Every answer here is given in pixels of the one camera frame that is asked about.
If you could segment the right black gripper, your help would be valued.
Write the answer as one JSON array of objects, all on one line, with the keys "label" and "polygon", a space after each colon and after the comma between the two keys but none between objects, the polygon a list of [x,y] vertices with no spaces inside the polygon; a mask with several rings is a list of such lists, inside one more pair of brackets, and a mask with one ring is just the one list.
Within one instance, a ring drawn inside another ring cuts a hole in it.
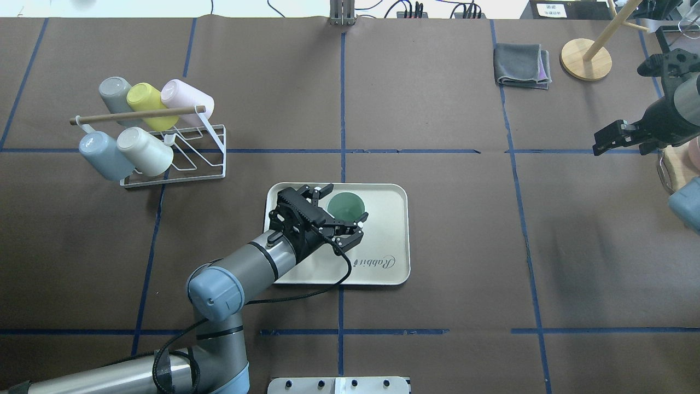
[{"label": "right black gripper", "polygon": [[[642,140],[633,137],[639,131]],[[660,98],[645,110],[637,126],[625,120],[615,120],[594,135],[593,155],[597,157],[608,150],[638,145],[640,154],[667,146],[677,147],[690,141],[690,123],[666,98]]]}]

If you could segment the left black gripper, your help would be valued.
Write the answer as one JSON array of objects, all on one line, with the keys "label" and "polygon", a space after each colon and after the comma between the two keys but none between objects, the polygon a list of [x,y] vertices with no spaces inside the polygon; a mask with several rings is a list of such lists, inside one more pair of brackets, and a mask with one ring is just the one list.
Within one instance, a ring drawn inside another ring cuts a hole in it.
[{"label": "left black gripper", "polygon": [[[310,186],[308,184],[299,187],[296,205],[318,205],[334,190],[334,184],[322,186]],[[328,224],[315,224],[305,218],[298,210],[291,205],[284,207],[284,235],[292,245],[295,252],[313,252],[320,248],[325,242],[322,237],[315,232],[317,229],[322,235],[331,239],[331,244],[337,247],[336,253],[342,251],[347,253],[359,245],[363,236],[363,226],[369,217],[368,212],[363,212],[358,219],[353,221],[343,221],[332,218]]]}]

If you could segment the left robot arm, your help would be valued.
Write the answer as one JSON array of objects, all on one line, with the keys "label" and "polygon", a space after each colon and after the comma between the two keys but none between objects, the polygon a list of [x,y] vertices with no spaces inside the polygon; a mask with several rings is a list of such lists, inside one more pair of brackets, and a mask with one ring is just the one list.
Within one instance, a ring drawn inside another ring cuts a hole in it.
[{"label": "left robot arm", "polygon": [[25,381],[10,393],[246,393],[250,389],[241,311],[258,294],[323,245],[348,267],[369,214],[330,213],[319,205],[334,189],[303,185],[277,193],[269,228],[230,256],[197,268],[187,281],[196,345],[174,350],[180,334],[152,354],[42,382]]}]

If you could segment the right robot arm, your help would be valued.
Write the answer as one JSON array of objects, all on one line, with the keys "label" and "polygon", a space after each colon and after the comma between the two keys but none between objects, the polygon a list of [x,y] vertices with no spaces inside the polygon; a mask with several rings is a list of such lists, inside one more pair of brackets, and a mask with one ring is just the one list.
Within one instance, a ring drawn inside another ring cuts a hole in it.
[{"label": "right robot arm", "polygon": [[617,147],[638,146],[641,155],[658,150],[658,174],[670,184],[668,207],[696,234],[699,225],[698,194],[698,74],[676,80],[664,97],[653,102],[642,118],[629,123],[616,120],[593,137],[594,155]]}]

